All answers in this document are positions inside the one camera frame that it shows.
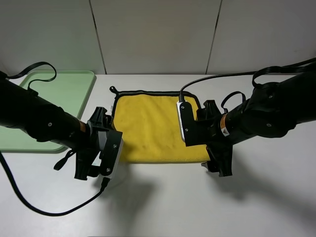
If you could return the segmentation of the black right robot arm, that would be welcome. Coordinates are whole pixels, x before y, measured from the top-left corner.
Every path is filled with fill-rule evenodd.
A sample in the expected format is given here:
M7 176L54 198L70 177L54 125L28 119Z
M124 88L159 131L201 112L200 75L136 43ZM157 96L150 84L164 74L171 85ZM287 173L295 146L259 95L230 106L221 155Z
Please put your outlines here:
M316 119L316 65L282 82L254 84L249 99L221 113L214 100L204 102L198 120L207 131L209 160L202 163L219 176L232 175L233 145L253 138L281 138L296 125Z

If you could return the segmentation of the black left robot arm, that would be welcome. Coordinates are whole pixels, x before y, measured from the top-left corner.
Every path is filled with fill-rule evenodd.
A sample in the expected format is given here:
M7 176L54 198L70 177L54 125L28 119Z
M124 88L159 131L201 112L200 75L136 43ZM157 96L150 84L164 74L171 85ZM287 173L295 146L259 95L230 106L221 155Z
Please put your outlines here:
M65 112L43 98L36 91L23 89L0 74L0 124L20 129L37 142L54 142L70 148L59 160L60 170L72 155L76 155L75 178L86 180L98 174L110 177L116 155L105 160L108 148L107 133L112 130L111 116L103 107L96 107L87 123Z

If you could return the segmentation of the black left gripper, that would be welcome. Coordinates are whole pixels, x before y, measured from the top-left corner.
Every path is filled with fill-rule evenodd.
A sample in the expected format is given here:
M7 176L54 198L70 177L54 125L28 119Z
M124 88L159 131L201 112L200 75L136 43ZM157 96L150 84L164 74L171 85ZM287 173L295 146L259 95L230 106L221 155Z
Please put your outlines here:
M97 177L99 166L93 165L105 144L108 128L113 128L113 117L107 114L104 107L96 107L87 123L74 117L76 125L75 146L76 167L75 179L87 180L87 177Z

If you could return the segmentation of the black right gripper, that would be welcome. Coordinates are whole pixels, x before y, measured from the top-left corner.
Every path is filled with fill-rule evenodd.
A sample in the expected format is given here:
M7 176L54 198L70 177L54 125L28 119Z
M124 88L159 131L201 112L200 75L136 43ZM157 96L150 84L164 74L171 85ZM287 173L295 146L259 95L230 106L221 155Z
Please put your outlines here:
M215 100L206 100L204 107L197 110L197 145L207 145L209 160L201 164L208 172L219 173L219 177L232 176L233 146L213 146L224 144L227 139L220 129L222 114Z

